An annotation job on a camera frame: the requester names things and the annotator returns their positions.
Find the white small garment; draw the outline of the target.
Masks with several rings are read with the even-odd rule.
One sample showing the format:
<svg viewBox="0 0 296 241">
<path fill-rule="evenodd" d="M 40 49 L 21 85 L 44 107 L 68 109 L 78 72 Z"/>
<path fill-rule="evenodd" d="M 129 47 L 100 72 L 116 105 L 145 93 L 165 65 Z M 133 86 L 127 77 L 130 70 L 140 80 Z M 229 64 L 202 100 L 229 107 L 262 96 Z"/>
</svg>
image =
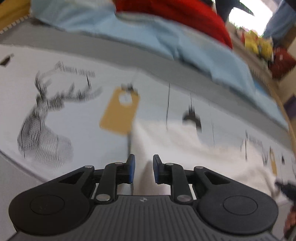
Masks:
<svg viewBox="0 0 296 241">
<path fill-rule="evenodd" d="M 152 160 L 154 155 L 159 155 L 163 163 L 179 164 L 186 170 L 196 166 L 210 169 L 269 195 L 278 205 L 287 201 L 275 186 L 276 175 L 264 166 L 262 153 L 254 142 L 244 140 L 237 147 L 227 144 L 212 147 L 202 143 L 200 137 L 192 124 L 136 120 L 130 144 L 130 151 L 136 158 L 133 193 L 170 193 L 168 185 L 158 185 L 154 180 Z"/>
</svg>

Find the printed light bed sheet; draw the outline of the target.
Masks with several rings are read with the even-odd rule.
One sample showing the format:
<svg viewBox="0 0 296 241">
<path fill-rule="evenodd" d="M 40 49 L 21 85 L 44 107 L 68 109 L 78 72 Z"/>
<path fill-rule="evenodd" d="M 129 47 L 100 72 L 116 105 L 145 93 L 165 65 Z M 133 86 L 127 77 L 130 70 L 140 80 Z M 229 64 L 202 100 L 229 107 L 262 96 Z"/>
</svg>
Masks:
<svg viewBox="0 0 296 241">
<path fill-rule="evenodd" d="M 291 148 L 191 90 L 137 68 L 1 46 L 1 150 L 29 173 L 50 180 L 123 161 L 136 120 L 192 124 L 212 147 L 251 140 L 276 181 L 295 181 Z"/>
</svg>

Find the light blue blanket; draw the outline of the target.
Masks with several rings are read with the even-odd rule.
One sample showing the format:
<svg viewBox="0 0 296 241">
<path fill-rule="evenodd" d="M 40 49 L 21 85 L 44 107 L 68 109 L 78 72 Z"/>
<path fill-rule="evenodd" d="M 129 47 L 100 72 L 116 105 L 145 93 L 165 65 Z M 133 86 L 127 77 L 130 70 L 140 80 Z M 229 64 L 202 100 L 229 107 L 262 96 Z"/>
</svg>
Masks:
<svg viewBox="0 0 296 241">
<path fill-rule="evenodd" d="M 288 127 L 277 103 L 256 89 L 248 65 L 203 33 L 157 16 L 120 16 L 108 2 L 32 1 L 31 14 L 66 32 L 107 37 L 191 64 L 214 83 L 244 96 L 283 128 Z"/>
</svg>

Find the yellow plush toy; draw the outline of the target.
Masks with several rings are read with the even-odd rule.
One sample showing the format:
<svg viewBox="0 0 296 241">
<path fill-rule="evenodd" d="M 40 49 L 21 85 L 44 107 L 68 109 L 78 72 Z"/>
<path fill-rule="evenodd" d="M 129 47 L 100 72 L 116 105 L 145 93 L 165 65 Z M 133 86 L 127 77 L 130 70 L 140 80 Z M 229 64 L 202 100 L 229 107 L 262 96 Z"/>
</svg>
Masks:
<svg viewBox="0 0 296 241">
<path fill-rule="evenodd" d="M 244 46 L 265 61 L 273 60 L 273 39 L 259 37 L 255 32 L 244 33 Z"/>
</svg>

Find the red knit garment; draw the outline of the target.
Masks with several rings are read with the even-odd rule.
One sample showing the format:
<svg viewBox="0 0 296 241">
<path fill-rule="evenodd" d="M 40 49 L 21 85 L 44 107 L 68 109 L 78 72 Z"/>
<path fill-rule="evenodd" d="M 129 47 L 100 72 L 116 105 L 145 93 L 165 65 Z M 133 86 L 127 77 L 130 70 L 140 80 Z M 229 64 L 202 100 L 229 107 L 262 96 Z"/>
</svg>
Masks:
<svg viewBox="0 0 296 241">
<path fill-rule="evenodd" d="M 159 16 L 198 30 L 223 45 L 233 48 L 225 23 L 202 1 L 117 0 L 116 11 Z"/>
</svg>

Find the red plush toy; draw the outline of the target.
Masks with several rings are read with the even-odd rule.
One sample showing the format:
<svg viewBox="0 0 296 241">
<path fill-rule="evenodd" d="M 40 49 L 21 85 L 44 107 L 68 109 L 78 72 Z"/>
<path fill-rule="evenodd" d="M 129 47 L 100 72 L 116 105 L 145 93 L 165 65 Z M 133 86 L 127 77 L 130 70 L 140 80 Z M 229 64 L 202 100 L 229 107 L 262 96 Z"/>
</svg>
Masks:
<svg viewBox="0 0 296 241">
<path fill-rule="evenodd" d="M 273 50 L 273 63 L 270 64 L 269 70 L 273 79 L 281 80 L 291 72 L 295 67 L 295 58 L 282 47 L 274 48 Z"/>
</svg>

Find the grey quilted mattress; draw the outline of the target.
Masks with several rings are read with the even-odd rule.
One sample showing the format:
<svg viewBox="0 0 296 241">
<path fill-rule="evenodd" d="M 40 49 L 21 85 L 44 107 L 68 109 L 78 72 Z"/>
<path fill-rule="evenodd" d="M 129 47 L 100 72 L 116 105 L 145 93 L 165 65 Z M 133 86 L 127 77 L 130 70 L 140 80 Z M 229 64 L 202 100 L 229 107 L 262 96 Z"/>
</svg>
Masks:
<svg viewBox="0 0 296 241">
<path fill-rule="evenodd" d="M 286 148 L 292 147 L 291 138 L 284 128 L 232 90 L 213 83 L 208 76 L 190 65 L 111 40 L 62 32 L 36 21 L 25 21 L 12 27 L 1 35 L 1 43 L 61 51 L 103 60 L 121 67 L 145 70 L 164 82 L 176 84 L 207 98 L 269 134 Z"/>
</svg>

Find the dark green shark plush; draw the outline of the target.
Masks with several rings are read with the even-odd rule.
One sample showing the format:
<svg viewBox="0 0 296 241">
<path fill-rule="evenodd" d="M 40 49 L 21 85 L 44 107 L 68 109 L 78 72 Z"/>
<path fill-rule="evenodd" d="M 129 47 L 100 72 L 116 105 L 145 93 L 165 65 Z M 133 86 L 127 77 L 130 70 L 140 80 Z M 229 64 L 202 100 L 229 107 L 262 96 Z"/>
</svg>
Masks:
<svg viewBox="0 0 296 241">
<path fill-rule="evenodd" d="M 254 13 L 239 0 L 215 0 L 215 6 L 217 14 L 222 18 L 224 23 L 227 22 L 233 8 L 243 10 L 252 16 L 254 15 Z"/>
</svg>

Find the wooden headboard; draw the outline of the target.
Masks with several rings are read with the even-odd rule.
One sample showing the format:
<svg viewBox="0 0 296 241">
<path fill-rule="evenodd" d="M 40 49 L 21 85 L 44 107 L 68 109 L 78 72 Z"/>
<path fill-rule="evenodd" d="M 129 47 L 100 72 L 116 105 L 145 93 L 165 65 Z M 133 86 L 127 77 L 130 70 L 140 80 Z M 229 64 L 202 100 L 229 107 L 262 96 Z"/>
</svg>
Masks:
<svg viewBox="0 0 296 241">
<path fill-rule="evenodd" d="M 1 1 L 1 34 L 30 16 L 31 1 Z"/>
</svg>

